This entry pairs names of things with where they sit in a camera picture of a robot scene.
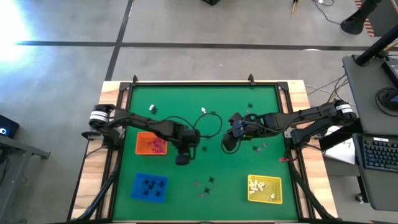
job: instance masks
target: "wooden table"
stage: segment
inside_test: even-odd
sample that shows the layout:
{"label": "wooden table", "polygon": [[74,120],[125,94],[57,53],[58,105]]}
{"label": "wooden table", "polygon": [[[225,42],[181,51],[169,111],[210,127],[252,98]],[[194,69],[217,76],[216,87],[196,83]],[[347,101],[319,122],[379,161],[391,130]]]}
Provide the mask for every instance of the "wooden table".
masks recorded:
{"label": "wooden table", "polygon": [[[275,81],[257,81],[257,82],[275,82]],[[304,110],[310,107],[310,103],[308,102],[307,92],[305,90],[305,85],[302,80],[281,80],[279,82],[288,82],[290,100],[292,102],[294,111]],[[115,105],[119,94],[120,83],[121,82],[104,82],[99,103],[101,104],[111,103]],[[287,113],[286,98],[283,92],[281,92],[281,97],[282,97],[284,112]],[[125,104],[126,104],[126,98],[123,99],[122,108],[123,105]],[[90,141],[88,144],[87,153],[101,147],[101,143],[102,140]],[[310,144],[318,146],[318,141],[311,140]],[[307,172],[308,182],[311,191],[315,194],[316,198],[326,208],[326,210],[334,217],[337,217],[335,203],[331,193],[329,179],[326,173],[326,168],[325,168],[325,163],[323,161],[322,153],[318,149],[314,149],[311,147],[305,148],[302,152],[303,152],[305,169]],[[76,197],[72,202],[72,207],[71,207],[72,210],[70,211],[71,218],[79,217],[86,210],[86,208],[90,205],[90,203],[93,201],[93,199],[99,192],[101,186],[101,180],[103,178],[106,154],[107,154],[107,149],[100,149],[98,152],[91,154],[89,157],[85,159],[81,176],[80,179],[78,180]],[[111,189],[108,191],[107,196],[104,200],[102,217],[107,216],[106,211],[108,211],[109,208],[110,192]],[[308,217],[308,211],[306,209],[307,203],[305,196],[301,190],[299,190],[299,192],[300,192],[300,199],[303,209],[303,215],[304,217]]]}

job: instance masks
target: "yellow tray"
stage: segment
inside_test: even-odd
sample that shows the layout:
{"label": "yellow tray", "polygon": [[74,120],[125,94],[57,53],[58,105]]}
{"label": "yellow tray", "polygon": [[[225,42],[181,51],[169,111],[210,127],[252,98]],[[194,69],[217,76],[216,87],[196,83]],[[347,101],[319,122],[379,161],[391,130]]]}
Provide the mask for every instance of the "yellow tray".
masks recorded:
{"label": "yellow tray", "polygon": [[[263,187],[263,191],[257,191],[250,194],[249,180],[253,182],[264,182],[267,187]],[[271,195],[275,194],[275,198],[271,200]],[[248,200],[251,202],[274,203],[281,204],[282,201],[282,179],[279,177],[267,177],[261,175],[248,175]]]}

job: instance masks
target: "green table surface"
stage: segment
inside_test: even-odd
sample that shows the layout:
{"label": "green table surface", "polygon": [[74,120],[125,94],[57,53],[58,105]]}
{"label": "green table surface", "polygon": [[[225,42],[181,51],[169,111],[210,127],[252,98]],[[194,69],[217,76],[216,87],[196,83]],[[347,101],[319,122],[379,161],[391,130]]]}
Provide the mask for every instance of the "green table surface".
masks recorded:
{"label": "green table surface", "polygon": [[[150,105],[156,105],[157,114],[150,113]],[[223,133],[230,128],[228,118],[235,112],[279,111],[274,86],[136,86],[130,111],[155,120],[176,115],[194,123],[202,107],[207,112],[217,112],[223,119],[223,127],[219,135],[201,139],[196,159],[187,166],[175,165],[177,150],[171,144],[164,156],[137,155],[136,136],[141,130],[128,128],[114,220],[296,220],[289,169],[286,162],[279,161],[285,148],[282,134],[244,141],[233,155],[225,154],[220,148]],[[202,134],[212,134],[218,130],[219,123],[217,117],[205,116],[197,128]],[[254,152],[253,146],[261,147],[262,153]],[[130,198],[138,172],[169,178],[164,203]],[[248,201],[249,174],[280,177],[283,204]],[[214,183],[208,181],[210,176],[215,178]],[[211,189],[210,194],[200,198],[205,187]]]}

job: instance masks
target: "gray concrete floor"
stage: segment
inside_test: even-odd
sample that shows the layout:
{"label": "gray concrete floor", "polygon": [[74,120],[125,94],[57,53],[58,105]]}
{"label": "gray concrete floor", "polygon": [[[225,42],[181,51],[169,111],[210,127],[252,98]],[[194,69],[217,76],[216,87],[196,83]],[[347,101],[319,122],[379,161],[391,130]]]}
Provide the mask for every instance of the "gray concrete floor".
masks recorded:
{"label": "gray concrete floor", "polygon": [[[290,0],[221,0],[214,7],[200,0],[135,0],[123,41],[369,46],[377,40],[365,32],[345,34],[310,0],[301,2],[291,15]],[[127,0],[2,1],[0,15],[7,14],[7,22],[0,22],[5,27],[2,37],[5,43],[115,42],[126,6]],[[330,19],[342,21],[356,6],[353,0],[336,0],[324,10]],[[21,124],[18,140],[52,151],[49,160],[30,163],[28,182],[19,187],[9,220],[62,222],[87,144],[80,133],[88,128],[113,47],[0,42],[0,48],[0,114]],[[123,47],[112,80],[131,80],[133,75],[140,80],[242,80],[252,73],[256,79],[302,79],[307,85],[322,86],[342,76],[341,58],[355,53],[360,52]],[[325,89],[332,91],[333,86]],[[353,103],[348,86],[340,95]],[[309,98],[316,106],[328,94],[316,92]],[[337,177],[330,181],[344,220],[398,221],[396,213],[370,212],[369,206],[353,201],[352,195],[358,193],[355,182]]]}

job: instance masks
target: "orange tray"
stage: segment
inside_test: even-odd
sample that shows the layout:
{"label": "orange tray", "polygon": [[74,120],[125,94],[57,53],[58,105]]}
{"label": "orange tray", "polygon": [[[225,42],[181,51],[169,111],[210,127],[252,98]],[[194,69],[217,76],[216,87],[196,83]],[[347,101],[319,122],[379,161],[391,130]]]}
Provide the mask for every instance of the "orange tray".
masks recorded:
{"label": "orange tray", "polygon": [[137,134],[136,154],[165,155],[166,153],[167,141],[151,132],[139,132]]}

